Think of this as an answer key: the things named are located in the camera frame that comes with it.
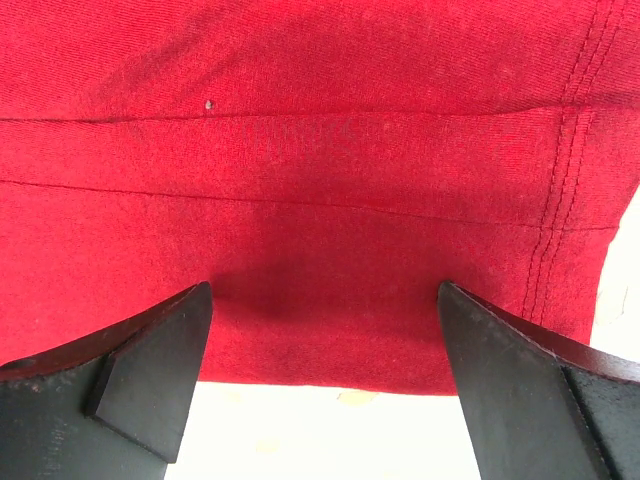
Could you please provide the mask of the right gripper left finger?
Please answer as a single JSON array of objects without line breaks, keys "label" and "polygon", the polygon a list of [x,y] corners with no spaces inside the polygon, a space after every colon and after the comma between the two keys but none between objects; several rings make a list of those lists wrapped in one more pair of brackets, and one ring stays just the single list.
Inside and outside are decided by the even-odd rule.
[{"label": "right gripper left finger", "polygon": [[1,367],[4,479],[162,479],[212,321],[207,282]]}]

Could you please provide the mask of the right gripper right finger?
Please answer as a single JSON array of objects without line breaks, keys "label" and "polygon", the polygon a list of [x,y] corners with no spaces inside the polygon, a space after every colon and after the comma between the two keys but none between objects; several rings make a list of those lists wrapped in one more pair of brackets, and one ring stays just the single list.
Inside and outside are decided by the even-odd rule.
[{"label": "right gripper right finger", "polygon": [[484,479],[636,479],[639,366],[451,282],[437,308]]}]

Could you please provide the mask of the red t shirt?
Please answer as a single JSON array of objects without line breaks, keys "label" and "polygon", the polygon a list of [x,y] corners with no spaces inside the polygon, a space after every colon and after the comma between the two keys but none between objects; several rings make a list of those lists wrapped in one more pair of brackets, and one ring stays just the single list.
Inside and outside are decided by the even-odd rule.
[{"label": "red t shirt", "polygon": [[450,280],[585,343],[635,1],[5,1],[1,358],[200,282],[201,376],[454,390]]}]

